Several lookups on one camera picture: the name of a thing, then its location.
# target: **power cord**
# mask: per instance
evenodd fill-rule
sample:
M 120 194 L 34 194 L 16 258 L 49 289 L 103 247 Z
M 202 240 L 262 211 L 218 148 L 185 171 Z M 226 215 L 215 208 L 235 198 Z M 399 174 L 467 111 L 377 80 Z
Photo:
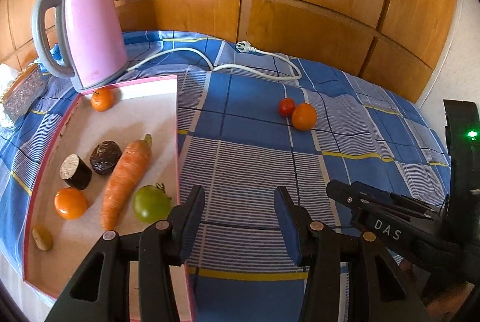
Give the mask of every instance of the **power cord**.
M 237 64 L 234 64 L 234 63 L 229 63 L 229 64 L 214 67 L 212 62 L 208 59 L 208 57 L 204 53 L 202 53 L 202 52 L 200 52 L 200 51 L 198 51 L 194 48 L 190 48 L 190 47 L 179 47 L 179 48 L 174 48 L 174 49 L 171 49 L 171 50 L 161 51 L 159 53 L 156 53 L 156 54 L 153 54 L 153 55 L 149 56 L 148 58 L 145 58 L 143 61 L 139 62 L 138 64 L 129 67 L 126 71 L 131 71 L 131 70 L 137 69 L 137 67 L 145 64 L 146 62 L 152 60 L 153 58 L 160 57 L 161 55 L 172 53 L 174 51 L 191 51 L 191 52 L 194 52 L 194 53 L 198 54 L 200 57 L 203 58 L 203 60 L 207 63 L 210 71 L 219 71 L 219 70 L 222 70 L 222 69 L 230 69 L 230 68 L 242 69 L 242 70 L 249 71 L 250 73 L 256 74 L 260 77 L 267 78 L 267 79 L 274 79 L 276 81 L 287 81 L 289 79 L 300 79 L 302 77 L 302 72 L 300 72 L 299 68 L 296 67 L 295 64 L 292 61 L 290 61 L 288 58 L 285 58 L 285 57 L 283 57 L 281 55 L 278 55 L 278 54 L 269 53 L 267 51 L 258 50 L 257 48 L 253 47 L 250 44 L 250 42 L 247 42 L 247 41 L 238 42 L 235 45 L 235 47 L 241 53 L 248 53 L 248 52 L 251 51 L 251 52 L 259 53 L 259 54 L 263 54 L 263 55 L 271 55 L 274 58 L 281 59 L 282 61 L 289 64 L 297 72 L 297 75 L 287 76 L 287 77 L 277 77 L 277 76 L 273 76 L 271 74 L 263 73 L 263 72 L 258 71 L 256 69 L 253 69 L 252 67 L 249 67 L 249 66 L 237 65 Z

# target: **blue gripper pad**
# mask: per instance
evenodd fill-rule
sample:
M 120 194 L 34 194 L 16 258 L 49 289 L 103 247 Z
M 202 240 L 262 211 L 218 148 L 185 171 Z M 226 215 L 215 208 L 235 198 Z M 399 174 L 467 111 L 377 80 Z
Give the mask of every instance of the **blue gripper pad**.
M 278 187 L 273 194 L 275 214 L 277 215 L 278 224 L 280 225 L 280 231 L 282 232 L 287 253 L 293 262 L 297 266 L 300 266 L 302 254 L 300 252 L 299 234 L 293 218 L 290 216 L 288 208 L 288 203 L 293 205 L 293 202 L 291 201 L 288 193 L 286 195 L 288 196 L 290 202 L 285 201 L 284 195 L 282 195 L 280 188 L 284 187 Z

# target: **blue plaid bed sheet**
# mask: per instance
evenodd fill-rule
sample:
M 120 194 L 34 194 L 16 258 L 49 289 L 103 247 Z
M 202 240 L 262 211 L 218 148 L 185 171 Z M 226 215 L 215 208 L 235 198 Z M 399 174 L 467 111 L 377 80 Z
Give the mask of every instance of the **blue plaid bed sheet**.
M 234 44 L 202 34 L 136 31 L 124 33 L 124 41 L 135 63 L 162 50 L 192 47 L 215 66 L 234 62 L 278 77 L 293 75 L 280 59 L 241 54 Z M 58 46 L 52 54 L 61 59 Z M 210 72 L 195 53 L 178 51 L 117 80 L 178 76 L 181 197 L 194 184 L 206 191 L 189 260 L 201 322 L 297 320 L 307 273 L 286 254 L 273 208 L 278 185 L 287 186 L 314 220 L 349 234 L 356 233 L 350 212 L 326 196 L 329 180 L 361 181 L 437 205 L 448 192 L 449 157 L 413 104 L 319 62 L 290 59 L 301 79 L 279 82 L 239 69 Z M 20 128 L 0 129 L 0 251 L 18 274 L 35 177 L 75 97 L 70 81 L 50 76 L 47 92 Z M 277 113 L 284 97 L 315 107 L 313 130 L 297 131 Z M 346 275 L 343 267 L 345 289 Z

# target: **yellow stripe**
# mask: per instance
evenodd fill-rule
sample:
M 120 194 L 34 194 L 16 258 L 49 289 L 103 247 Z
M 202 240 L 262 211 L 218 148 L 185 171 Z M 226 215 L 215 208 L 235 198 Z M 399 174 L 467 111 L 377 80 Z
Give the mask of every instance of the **yellow stripe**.
M 448 164 L 444 164 L 443 162 L 429 162 L 428 165 L 448 166 Z
M 377 107 L 374 107 L 374 106 L 366 106 L 364 104 L 365 108 L 368 108 L 368 109 L 376 109 L 377 111 L 381 111 L 381 112 L 385 112 L 386 114 L 393 114 L 393 115 L 398 115 L 398 116 L 402 116 L 402 114 L 399 114 L 397 111 L 387 111 L 386 109 L 378 109 Z
M 189 267 L 189 273 L 196 273 L 197 268 Z M 288 273 L 240 273 L 214 271 L 212 269 L 200 268 L 198 274 L 203 277 L 212 277 L 214 279 L 242 280 L 242 281 L 286 281 L 286 280 L 305 280 L 308 272 L 288 272 Z
M 23 180 L 17 176 L 17 174 L 12 170 L 10 171 L 11 176 L 17 180 L 17 183 L 20 184 L 20 186 L 25 190 L 26 193 L 28 193 L 30 196 L 32 196 L 32 190 L 27 187 L 27 185 L 23 182 Z
M 365 154 L 345 154 L 345 153 L 338 153 L 338 152 L 324 152 L 322 151 L 323 155 L 332 155 L 333 157 L 344 157 L 350 158 L 351 160 L 362 160 L 364 158 L 371 158 L 376 157 L 380 158 L 383 162 L 392 162 L 393 158 L 383 158 L 378 153 L 365 153 Z
M 196 39 L 162 39 L 164 42 L 198 42 L 198 41 L 204 41 L 208 39 L 208 37 L 204 36 L 203 38 L 196 38 Z

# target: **pink electric kettle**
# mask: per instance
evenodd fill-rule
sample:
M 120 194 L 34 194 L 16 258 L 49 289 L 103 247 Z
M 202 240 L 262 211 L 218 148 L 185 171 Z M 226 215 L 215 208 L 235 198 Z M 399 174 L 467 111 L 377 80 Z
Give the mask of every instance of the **pink electric kettle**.
M 58 46 L 65 66 L 50 54 L 45 12 L 55 8 Z M 113 0 L 37 0 L 32 14 L 35 48 L 47 70 L 70 78 L 77 92 L 119 77 L 128 65 Z

